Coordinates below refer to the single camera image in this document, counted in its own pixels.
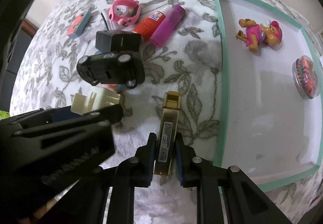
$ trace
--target white tray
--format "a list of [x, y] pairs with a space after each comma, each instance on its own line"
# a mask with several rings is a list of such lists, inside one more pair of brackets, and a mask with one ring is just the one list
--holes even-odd
[[[224, 22], [223, 50], [229, 59], [229, 112], [227, 121], [220, 122], [221, 126], [227, 122], [227, 132], [221, 130], [225, 135], [219, 136], [225, 140], [216, 147], [216, 152], [222, 151], [222, 161], [218, 155], [214, 164], [238, 165], [263, 190], [308, 176], [322, 159], [322, 101], [321, 95], [304, 100], [292, 74], [295, 60], [307, 55], [319, 70], [322, 86], [322, 72], [310, 52], [307, 34], [293, 19], [259, 0], [218, 1]], [[235, 37], [239, 30], [245, 33], [238, 24], [245, 18], [257, 23], [277, 21], [282, 43], [275, 49], [262, 44], [258, 53], [249, 52]]]

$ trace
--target barcode label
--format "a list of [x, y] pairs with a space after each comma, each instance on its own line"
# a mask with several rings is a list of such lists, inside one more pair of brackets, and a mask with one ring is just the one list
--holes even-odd
[[158, 155], [159, 162], [167, 162], [168, 150], [172, 135], [173, 123], [164, 122], [163, 133], [160, 139], [160, 149]]
[[149, 18], [158, 21], [158, 19], [162, 16], [163, 14], [161, 12], [155, 12], [154, 14], [150, 15]]

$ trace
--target toy car wheel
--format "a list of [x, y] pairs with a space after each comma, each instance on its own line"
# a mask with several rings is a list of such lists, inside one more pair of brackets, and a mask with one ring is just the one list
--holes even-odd
[[117, 58], [117, 61], [120, 65], [128, 63], [131, 60], [131, 55], [129, 54], [122, 54]]
[[99, 84], [99, 81], [92, 81], [92, 82], [91, 82], [91, 85], [92, 85], [92, 86], [96, 86], [97, 84]]
[[136, 80], [128, 80], [126, 81], [126, 87], [132, 89], [137, 86], [137, 81]]
[[87, 60], [88, 60], [88, 56], [87, 55], [84, 55], [83, 57], [81, 57], [80, 59], [79, 59], [79, 61], [78, 61], [78, 64], [83, 64], [83, 63], [85, 63]]

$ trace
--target orange spray can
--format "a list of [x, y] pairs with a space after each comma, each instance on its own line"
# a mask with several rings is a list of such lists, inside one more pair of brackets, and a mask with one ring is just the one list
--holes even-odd
[[162, 23], [171, 10], [172, 7], [170, 5], [166, 5], [161, 8], [161, 10], [153, 13], [138, 23], [133, 32], [140, 34], [145, 42], [148, 41], [150, 36], [152, 36], [154, 31], [156, 31], [157, 27]]

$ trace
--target black cable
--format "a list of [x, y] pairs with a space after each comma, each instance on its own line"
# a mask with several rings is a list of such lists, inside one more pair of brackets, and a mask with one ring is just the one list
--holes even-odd
[[103, 13], [101, 13], [101, 16], [102, 16], [102, 18], [103, 18], [103, 21], [104, 21], [105, 27], [107, 28], [107, 30], [109, 30], [109, 27], [108, 27], [107, 21], [106, 21], [106, 19], [104, 18]]

